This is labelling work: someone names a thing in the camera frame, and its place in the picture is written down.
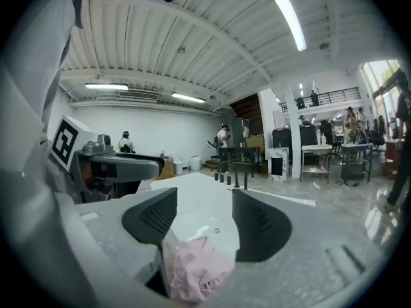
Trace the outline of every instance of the crumpled pink fabric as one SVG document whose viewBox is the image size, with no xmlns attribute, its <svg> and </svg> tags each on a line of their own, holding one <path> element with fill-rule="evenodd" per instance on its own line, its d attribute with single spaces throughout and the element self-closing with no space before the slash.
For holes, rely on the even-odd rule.
<svg viewBox="0 0 411 308">
<path fill-rule="evenodd" d="M 234 269 L 234 261 L 216 251 L 209 238 L 182 242 L 174 262 L 171 298 L 194 305 L 204 301 Z"/>
</svg>

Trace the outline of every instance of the white bucket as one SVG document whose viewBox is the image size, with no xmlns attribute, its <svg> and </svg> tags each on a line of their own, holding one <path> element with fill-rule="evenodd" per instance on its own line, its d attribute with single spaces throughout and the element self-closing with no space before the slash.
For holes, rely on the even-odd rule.
<svg viewBox="0 0 411 308">
<path fill-rule="evenodd" d="M 182 174 L 182 161 L 174 161 L 174 172 L 176 175 Z"/>
<path fill-rule="evenodd" d="M 201 169 L 201 158 L 199 157 L 191 157 L 189 166 L 191 170 L 197 171 Z"/>
</svg>

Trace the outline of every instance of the fluorescent light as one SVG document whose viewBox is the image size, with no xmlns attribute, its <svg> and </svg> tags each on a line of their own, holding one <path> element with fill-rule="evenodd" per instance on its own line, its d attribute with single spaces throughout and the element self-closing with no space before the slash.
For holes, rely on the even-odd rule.
<svg viewBox="0 0 411 308">
<path fill-rule="evenodd" d="M 297 14 L 291 4 L 290 0 L 274 0 L 277 3 L 277 6 L 280 8 L 283 13 L 285 20 L 290 27 L 291 32 L 293 33 L 295 43 L 297 44 L 298 51 L 303 51 L 307 49 L 306 40 L 304 38 L 304 33 L 300 22 L 297 18 Z"/>
<path fill-rule="evenodd" d="M 112 83 L 86 83 L 87 89 L 101 89 L 101 90 L 128 90 L 128 85 L 116 85 Z"/>
<path fill-rule="evenodd" d="M 196 103 L 205 103 L 206 102 L 204 99 L 199 99 L 199 98 L 194 98 L 194 97 L 190 97 L 190 96 L 180 95 L 180 94 L 177 94 L 176 92 L 174 92 L 172 94 L 172 96 L 175 97 L 175 98 L 195 101 Z"/>
</svg>

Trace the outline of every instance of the large window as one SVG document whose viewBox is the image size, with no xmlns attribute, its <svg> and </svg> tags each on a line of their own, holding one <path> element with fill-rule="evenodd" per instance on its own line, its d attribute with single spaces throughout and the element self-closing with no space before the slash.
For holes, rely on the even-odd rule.
<svg viewBox="0 0 411 308">
<path fill-rule="evenodd" d="M 362 67 L 364 78 L 367 80 L 369 87 L 374 93 L 374 103 L 377 113 L 384 117 L 387 129 L 389 128 L 389 122 L 391 122 L 392 118 L 395 118 L 400 91 L 395 84 L 384 88 L 384 91 L 381 91 L 380 89 L 398 69 L 399 64 L 396 60 L 369 62 L 365 63 Z"/>
</svg>

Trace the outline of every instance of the corrugated white ceiling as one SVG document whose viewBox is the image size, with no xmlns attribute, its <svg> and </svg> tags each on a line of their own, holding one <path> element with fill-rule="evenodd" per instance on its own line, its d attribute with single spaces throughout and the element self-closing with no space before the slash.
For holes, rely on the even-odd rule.
<svg viewBox="0 0 411 308">
<path fill-rule="evenodd" d="M 383 54 L 389 29 L 368 0 L 291 2 L 307 43 L 300 53 L 272 0 L 83 0 L 84 29 L 73 30 L 62 86 L 85 101 L 117 96 L 87 82 L 127 83 L 160 93 L 160 103 L 212 110 L 248 83 Z M 172 98 L 175 91 L 207 103 Z"/>
</svg>

